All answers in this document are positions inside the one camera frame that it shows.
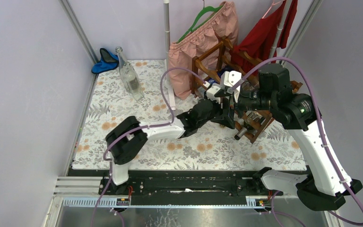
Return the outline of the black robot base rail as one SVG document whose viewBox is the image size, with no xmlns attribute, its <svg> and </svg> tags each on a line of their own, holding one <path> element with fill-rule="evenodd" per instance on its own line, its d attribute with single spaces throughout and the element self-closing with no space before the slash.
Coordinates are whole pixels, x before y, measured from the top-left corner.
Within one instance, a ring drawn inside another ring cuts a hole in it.
<svg viewBox="0 0 363 227">
<path fill-rule="evenodd" d="M 245 205 L 247 196 L 269 200 L 274 191 L 266 189 L 255 171 L 130 170 L 120 185 L 105 174 L 98 194 L 125 196 L 131 205 Z"/>
</svg>

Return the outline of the blue glass bottle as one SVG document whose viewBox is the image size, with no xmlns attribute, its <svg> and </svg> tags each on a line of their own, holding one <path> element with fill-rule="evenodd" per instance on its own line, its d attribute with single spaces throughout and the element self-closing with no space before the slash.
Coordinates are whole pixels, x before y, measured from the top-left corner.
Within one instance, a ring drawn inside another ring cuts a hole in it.
<svg viewBox="0 0 363 227">
<path fill-rule="evenodd" d="M 216 71 L 216 70 L 209 70 L 208 72 L 206 72 L 206 77 L 205 77 L 205 81 L 209 82 L 210 84 L 218 84 L 221 85 L 222 84 L 222 79 L 221 76 L 226 73 L 226 72 L 230 72 L 230 70 L 220 70 L 220 71 Z"/>
</svg>

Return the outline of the dark green wine bottle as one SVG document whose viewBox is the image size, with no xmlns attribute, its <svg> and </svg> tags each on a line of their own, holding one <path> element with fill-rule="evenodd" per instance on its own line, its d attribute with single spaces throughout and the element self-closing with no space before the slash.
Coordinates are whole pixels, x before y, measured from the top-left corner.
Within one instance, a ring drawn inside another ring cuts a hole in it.
<svg viewBox="0 0 363 227">
<path fill-rule="evenodd" d="M 248 126 L 241 126 L 241 128 L 238 130 L 238 132 L 235 134 L 234 138 L 236 140 L 240 140 L 242 137 L 245 136 L 245 134 L 248 132 L 249 127 Z"/>
</svg>

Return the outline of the clear square liquor bottle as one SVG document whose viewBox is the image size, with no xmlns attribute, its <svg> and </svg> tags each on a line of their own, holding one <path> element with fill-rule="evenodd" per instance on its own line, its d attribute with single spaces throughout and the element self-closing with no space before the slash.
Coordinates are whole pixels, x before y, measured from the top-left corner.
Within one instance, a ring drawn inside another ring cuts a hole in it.
<svg viewBox="0 0 363 227">
<path fill-rule="evenodd" d="M 247 117 L 248 124 L 253 128 L 260 127 L 266 119 L 264 116 L 257 112 L 251 112 Z"/>
</svg>

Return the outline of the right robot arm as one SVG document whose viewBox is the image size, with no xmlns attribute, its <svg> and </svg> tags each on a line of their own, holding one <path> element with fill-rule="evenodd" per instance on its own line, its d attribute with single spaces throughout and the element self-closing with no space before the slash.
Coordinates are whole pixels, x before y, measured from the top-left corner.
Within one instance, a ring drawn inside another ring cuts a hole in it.
<svg viewBox="0 0 363 227">
<path fill-rule="evenodd" d="M 363 185 L 346 174 L 328 144 L 319 109 L 308 94 L 293 92 L 289 70 L 277 63 L 259 68 L 259 88 L 243 90 L 232 86 L 242 80 L 237 71 L 225 71 L 220 79 L 217 97 L 233 101 L 239 114 L 245 111 L 270 111 L 294 140 L 309 168 L 308 175 L 288 174 L 265 167 L 258 171 L 252 182 L 256 194 L 269 190 L 296 196 L 313 211 L 337 210 L 345 204 L 345 197 L 358 193 Z"/>
</svg>

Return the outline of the clear glass bottle tall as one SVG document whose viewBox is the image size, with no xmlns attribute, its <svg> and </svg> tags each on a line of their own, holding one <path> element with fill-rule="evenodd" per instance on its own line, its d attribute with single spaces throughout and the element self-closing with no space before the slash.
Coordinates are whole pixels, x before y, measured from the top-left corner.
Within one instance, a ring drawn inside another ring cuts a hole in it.
<svg viewBox="0 0 363 227">
<path fill-rule="evenodd" d="M 126 59 L 126 56 L 125 56 L 125 54 L 123 52 L 122 47 L 117 46 L 115 48 L 115 51 L 117 53 L 118 60 L 119 60 L 119 71 L 120 71 L 120 74 L 122 76 L 125 76 L 129 72 L 130 63 Z"/>
</svg>

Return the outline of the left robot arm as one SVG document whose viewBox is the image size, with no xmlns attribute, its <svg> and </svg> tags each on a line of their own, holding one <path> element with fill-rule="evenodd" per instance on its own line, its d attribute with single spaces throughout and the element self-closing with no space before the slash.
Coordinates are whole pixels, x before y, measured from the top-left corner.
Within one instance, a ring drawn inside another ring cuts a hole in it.
<svg viewBox="0 0 363 227">
<path fill-rule="evenodd" d="M 135 116 L 127 117 L 105 137 L 107 149 L 103 158 L 110 162 L 109 179 L 100 195 L 123 194 L 128 187 L 130 162 L 149 141 L 181 139 L 197 133 L 208 121 L 220 116 L 222 105 L 201 99 L 189 111 L 171 121 L 140 122 Z"/>
</svg>

